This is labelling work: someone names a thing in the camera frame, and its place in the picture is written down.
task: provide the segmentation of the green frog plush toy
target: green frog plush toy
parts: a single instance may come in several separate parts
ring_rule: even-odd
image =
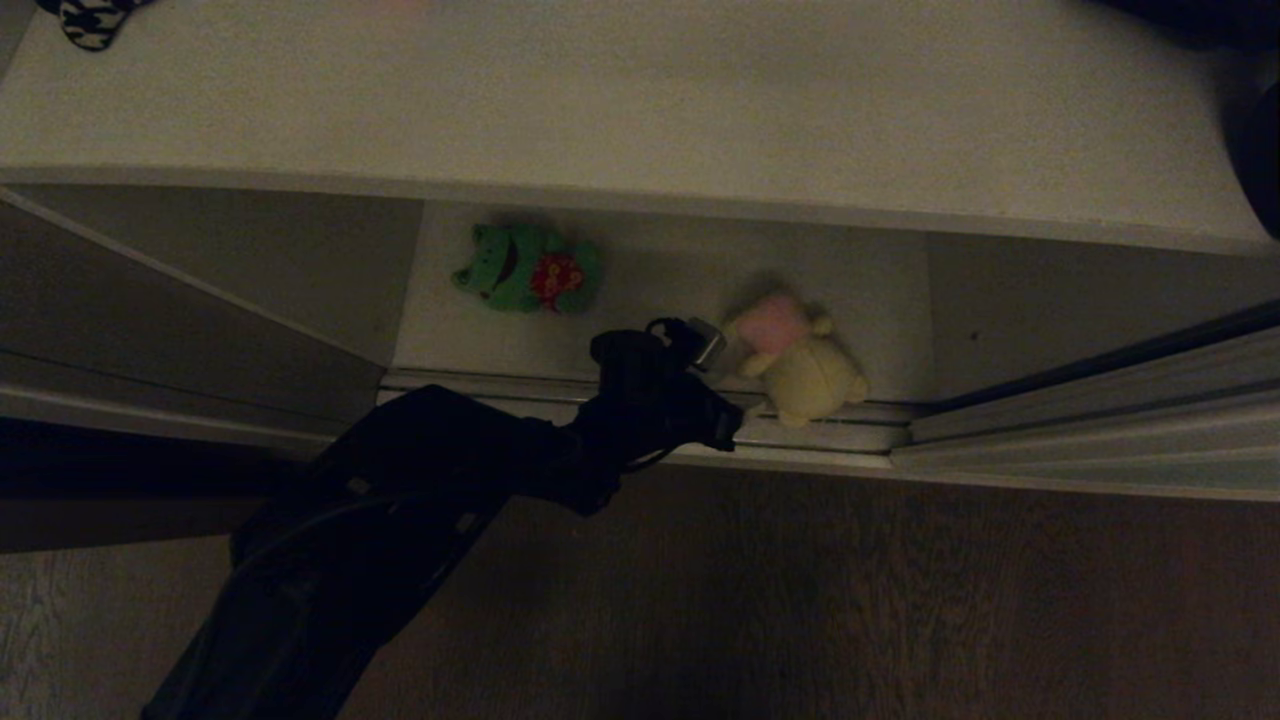
[[[494,310],[581,313],[600,283],[600,258],[589,242],[570,245],[538,225],[476,225],[471,265],[453,284]]]

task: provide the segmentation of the white wall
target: white wall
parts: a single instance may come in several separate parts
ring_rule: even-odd
[[[1280,258],[948,234],[928,252],[942,397],[1280,299]]]

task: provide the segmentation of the white panel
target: white panel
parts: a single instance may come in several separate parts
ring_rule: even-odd
[[[102,54],[37,18],[0,179],[531,190],[1274,254],[1216,64],[1066,0],[160,3]]]
[[[723,320],[769,287],[794,287],[827,307],[878,401],[932,400],[933,363],[924,238],[901,231],[709,220],[622,213],[504,213],[451,205],[424,228],[396,366],[594,380],[591,338],[659,316]],[[600,245],[605,275],[580,316],[504,314],[456,290],[470,263],[471,225],[525,218]],[[727,388],[754,388],[728,382]]]
[[[1280,258],[960,236],[928,252],[942,397],[1280,299]]]
[[[915,442],[1042,425],[1230,395],[1280,384],[1280,328],[1132,368],[922,418]]]
[[[1036,475],[1037,470],[1158,468],[1256,461],[1280,455],[1280,391],[1242,395],[1100,420],[972,438],[945,439],[893,451],[895,466]],[[1206,477],[1208,484],[1221,478]],[[1280,477],[1272,489],[1280,495]]]
[[[9,191],[54,222],[95,231],[90,240],[366,360],[390,360],[419,201],[124,186]]]

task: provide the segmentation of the floor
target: floor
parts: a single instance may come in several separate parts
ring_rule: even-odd
[[[517,502],[343,717],[1277,717],[1280,507],[659,468]],[[129,717],[219,538],[0,557],[0,716]]]

